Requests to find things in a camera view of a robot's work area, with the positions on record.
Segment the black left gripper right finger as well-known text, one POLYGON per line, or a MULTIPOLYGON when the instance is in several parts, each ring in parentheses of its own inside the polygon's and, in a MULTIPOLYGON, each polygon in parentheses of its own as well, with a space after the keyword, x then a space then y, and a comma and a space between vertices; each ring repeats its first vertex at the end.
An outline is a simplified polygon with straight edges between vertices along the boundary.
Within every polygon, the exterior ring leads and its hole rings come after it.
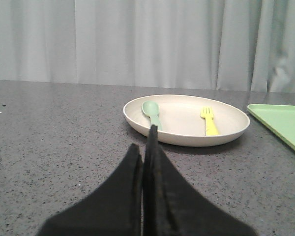
POLYGON ((255 236, 249 225, 196 191, 170 162, 156 126, 147 138, 143 175, 144 235, 255 236))

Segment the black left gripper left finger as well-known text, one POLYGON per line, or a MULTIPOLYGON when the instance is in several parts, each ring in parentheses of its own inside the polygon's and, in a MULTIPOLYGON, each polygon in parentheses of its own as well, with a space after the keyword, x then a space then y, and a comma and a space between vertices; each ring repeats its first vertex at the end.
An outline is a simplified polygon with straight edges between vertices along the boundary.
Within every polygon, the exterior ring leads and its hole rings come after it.
POLYGON ((139 236, 142 158, 132 144, 119 166, 94 192, 49 218, 39 236, 139 236))

